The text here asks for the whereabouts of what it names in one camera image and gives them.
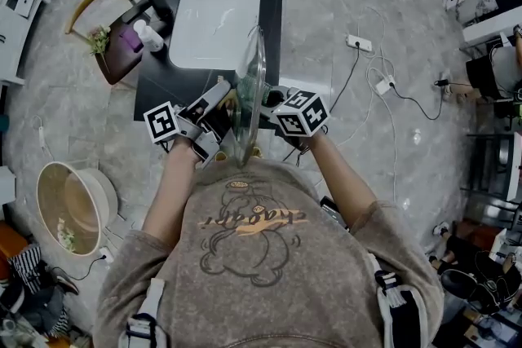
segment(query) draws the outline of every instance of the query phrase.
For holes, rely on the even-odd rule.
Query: black countertop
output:
[[[166,0],[174,18],[179,0]],[[279,59],[281,50],[281,8],[282,0],[261,0],[259,6],[259,26],[264,32],[267,58],[266,82],[276,86],[279,83]],[[134,119],[142,121],[144,112],[170,101],[173,105],[191,104],[218,81],[218,76],[232,81],[235,72],[214,69],[182,69],[175,67],[168,58],[170,36],[166,36],[166,46],[157,53],[144,51],[138,66],[139,80],[136,91]]]

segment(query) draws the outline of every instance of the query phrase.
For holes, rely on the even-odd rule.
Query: printed cartoon graphic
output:
[[[290,260],[289,246],[301,245],[299,235],[293,233],[288,243],[282,232],[308,222],[306,214],[287,209],[273,198],[270,184],[257,180],[230,182],[222,203],[217,218],[199,223],[201,229],[218,229],[201,242],[201,269],[212,275],[232,273],[257,287],[273,286]]]

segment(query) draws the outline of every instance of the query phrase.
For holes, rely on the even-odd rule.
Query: round basket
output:
[[[76,170],[53,161],[37,184],[38,210],[47,230],[68,252],[85,257],[100,246],[101,233],[117,216],[113,185],[98,170]]]

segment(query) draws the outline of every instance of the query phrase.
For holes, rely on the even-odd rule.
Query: gray marble floor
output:
[[[132,120],[135,91],[123,86],[111,89],[86,46],[64,35],[63,28],[79,1],[52,0],[42,10],[20,70],[26,85],[8,91],[11,128],[3,149],[5,163],[17,176],[17,199],[12,206],[15,220],[34,234],[49,263],[73,275],[85,274],[94,257],[69,256],[41,223],[36,182],[51,156],[39,146],[38,123],[33,116],[42,118],[46,142],[56,160],[98,161],[116,187],[122,217],[105,232],[106,245],[113,252],[121,236],[143,221],[161,176],[163,158],[162,150],[151,144],[144,124]],[[374,11],[363,10],[366,6],[379,11],[385,28]],[[432,86],[434,80],[443,71],[454,77],[465,72],[466,57],[458,51],[461,29],[445,13],[441,0],[284,0],[283,13],[282,80],[312,86],[330,103],[356,59],[356,52],[346,45],[346,35],[358,30],[375,46],[384,34],[383,52],[395,68],[397,89],[417,98],[430,115],[437,113],[440,100]],[[369,109],[368,66],[369,59],[361,56],[333,110],[329,135],[342,144],[343,155],[380,198],[393,199],[395,172],[396,203],[404,209],[419,241],[429,247],[432,226],[462,214],[464,196],[458,187],[467,171],[464,135],[475,124],[475,109],[444,103],[440,118],[429,121],[414,104],[388,92],[384,99],[395,125],[394,147],[385,103],[374,97]],[[371,66],[381,68],[382,63],[375,59]],[[370,71],[370,81],[375,81],[374,71]],[[361,125],[368,109],[368,120]],[[414,142],[415,130],[420,131],[419,144]],[[277,160],[290,150],[267,131],[259,134],[259,143],[265,156]],[[296,155],[288,161],[294,164]],[[321,196],[328,194],[309,155],[301,158],[301,168]],[[96,263],[92,274],[78,283],[80,297],[68,299],[73,320],[83,328],[91,326],[105,272],[104,262]]]

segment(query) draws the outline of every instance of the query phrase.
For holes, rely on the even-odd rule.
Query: person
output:
[[[429,257],[430,264],[436,269],[437,274],[442,275],[449,270],[458,270],[472,275],[477,284],[488,284],[494,290],[492,294],[495,305],[498,303],[500,308],[503,308],[509,304],[522,283],[520,273],[515,267],[516,256],[513,253],[505,257],[503,264],[499,264],[489,257],[489,251],[484,251],[471,242],[452,235],[447,222],[437,225],[433,229],[433,235],[442,237],[447,251],[442,259],[437,259],[435,256]],[[475,287],[475,283],[469,280],[464,280],[463,285]],[[471,287],[468,289],[469,292],[464,293],[474,297]],[[495,306],[483,306],[483,308],[497,309]]]
[[[501,94],[510,97],[513,95],[511,92],[522,80],[522,28],[519,25],[513,28],[513,35],[514,47],[495,48],[494,51],[490,51],[489,56]],[[458,79],[445,86],[444,99],[450,101],[454,95],[459,103],[473,102],[481,97],[479,89],[474,88],[467,79]]]
[[[176,139],[141,231],[131,231],[103,283],[93,338],[117,346],[151,279],[165,287],[157,324],[170,346],[383,346],[368,252],[415,287],[430,340],[444,296],[403,223],[321,131],[308,140],[349,233],[286,163],[232,159],[195,170]]]

